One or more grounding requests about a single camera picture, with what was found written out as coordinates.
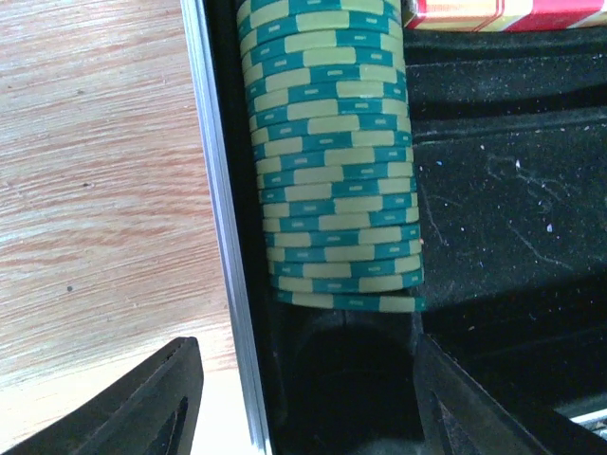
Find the aluminium poker case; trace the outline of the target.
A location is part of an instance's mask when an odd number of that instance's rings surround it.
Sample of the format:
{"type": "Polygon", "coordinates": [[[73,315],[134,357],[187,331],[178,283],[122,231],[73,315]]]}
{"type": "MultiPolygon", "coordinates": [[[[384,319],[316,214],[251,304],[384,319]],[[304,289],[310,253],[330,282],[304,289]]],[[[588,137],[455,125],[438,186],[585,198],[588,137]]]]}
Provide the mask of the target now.
{"type": "Polygon", "coordinates": [[[182,5],[249,454],[428,453],[429,334],[521,405],[606,406],[606,30],[404,34],[424,306],[271,296],[235,1],[182,5]]]}

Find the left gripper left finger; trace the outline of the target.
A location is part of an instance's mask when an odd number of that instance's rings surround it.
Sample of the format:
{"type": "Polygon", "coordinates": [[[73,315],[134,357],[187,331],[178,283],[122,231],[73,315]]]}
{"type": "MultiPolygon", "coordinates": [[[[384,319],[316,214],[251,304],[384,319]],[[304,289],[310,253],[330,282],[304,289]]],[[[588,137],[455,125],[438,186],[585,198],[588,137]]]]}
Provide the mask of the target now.
{"type": "Polygon", "coordinates": [[[189,454],[203,368],[198,341],[178,337],[8,454],[189,454]]]}

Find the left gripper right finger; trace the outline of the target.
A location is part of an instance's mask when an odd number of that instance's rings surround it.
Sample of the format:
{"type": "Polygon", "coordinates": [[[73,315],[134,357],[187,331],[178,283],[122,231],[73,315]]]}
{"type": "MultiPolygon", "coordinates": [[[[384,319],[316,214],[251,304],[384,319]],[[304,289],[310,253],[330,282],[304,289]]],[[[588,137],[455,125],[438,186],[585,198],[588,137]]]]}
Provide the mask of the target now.
{"type": "Polygon", "coordinates": [[[606,336],[497,346],[425,334],[414,387],[428,454],[603,454],[606,336]]]}

